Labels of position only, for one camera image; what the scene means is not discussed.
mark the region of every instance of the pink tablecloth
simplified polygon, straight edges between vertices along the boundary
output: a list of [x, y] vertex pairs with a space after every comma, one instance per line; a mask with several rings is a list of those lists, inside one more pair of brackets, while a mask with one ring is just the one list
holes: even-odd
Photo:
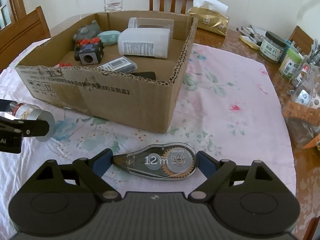
[[[55, 140], [40, 143], [25, 138], [20, 155], [0, 154], [0, 239], [14, 234], [7, 213], [10, 199], [45, 160], [71, 163], [80, 157], [91, 158], [107, 147], [114, 154], [123, 154], [150, 144], [183, 142], [195, 151], [204, 150], [218, 160], [231, 159], [239, 165], [260, 159], [295, 193], [290, 139], [263, 64], [194, 44], [171, 125], [166, 134], [160, 135], [59, 109], [32, 98], [12, 67], [34, 46], [0, 75], [0, 97], [50, 111], [56, 120]], [[163, 182], [132, 176], [114, 167], [103, 179], [122, 195], [126, 191], [188, 194], [205, 181], [199, 170], [184, 181]]]

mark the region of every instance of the qr code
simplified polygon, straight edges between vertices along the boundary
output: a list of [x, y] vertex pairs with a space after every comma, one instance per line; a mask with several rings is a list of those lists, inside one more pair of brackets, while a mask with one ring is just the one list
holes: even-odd
[[208, 18], [203, 18], [203, 23], [204, 23], [204, 24], [209, 24], [209, 23], [210, 23], [210, 19], [208, 19]]

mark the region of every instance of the gray plush toy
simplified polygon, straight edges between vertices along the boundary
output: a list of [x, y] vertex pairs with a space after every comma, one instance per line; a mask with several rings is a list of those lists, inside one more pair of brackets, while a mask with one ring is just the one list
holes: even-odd
[[73, 40], [85, 40], [85, 39], [93, 39], [97, 37], [102, 31], [100, 30], [100, 26], [96, 20], [92, 21], [92, 24], [85, 25], [83, 28], [78, 30], [78, 33], [73, 35]]

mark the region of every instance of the window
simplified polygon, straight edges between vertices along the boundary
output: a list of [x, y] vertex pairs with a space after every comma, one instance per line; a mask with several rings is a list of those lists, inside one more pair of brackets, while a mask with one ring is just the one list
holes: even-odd
[[0, 30], [11, 23], [10, 5], [8, 0], [0, 0]]

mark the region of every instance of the tissue pack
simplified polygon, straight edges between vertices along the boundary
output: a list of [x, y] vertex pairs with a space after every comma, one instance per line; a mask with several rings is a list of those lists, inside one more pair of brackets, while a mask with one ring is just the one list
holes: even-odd
[[192, 7], [188, 14], [198, 18], [198, 28], [221, 36], [227, 35], [229, 17], [205, 8]]

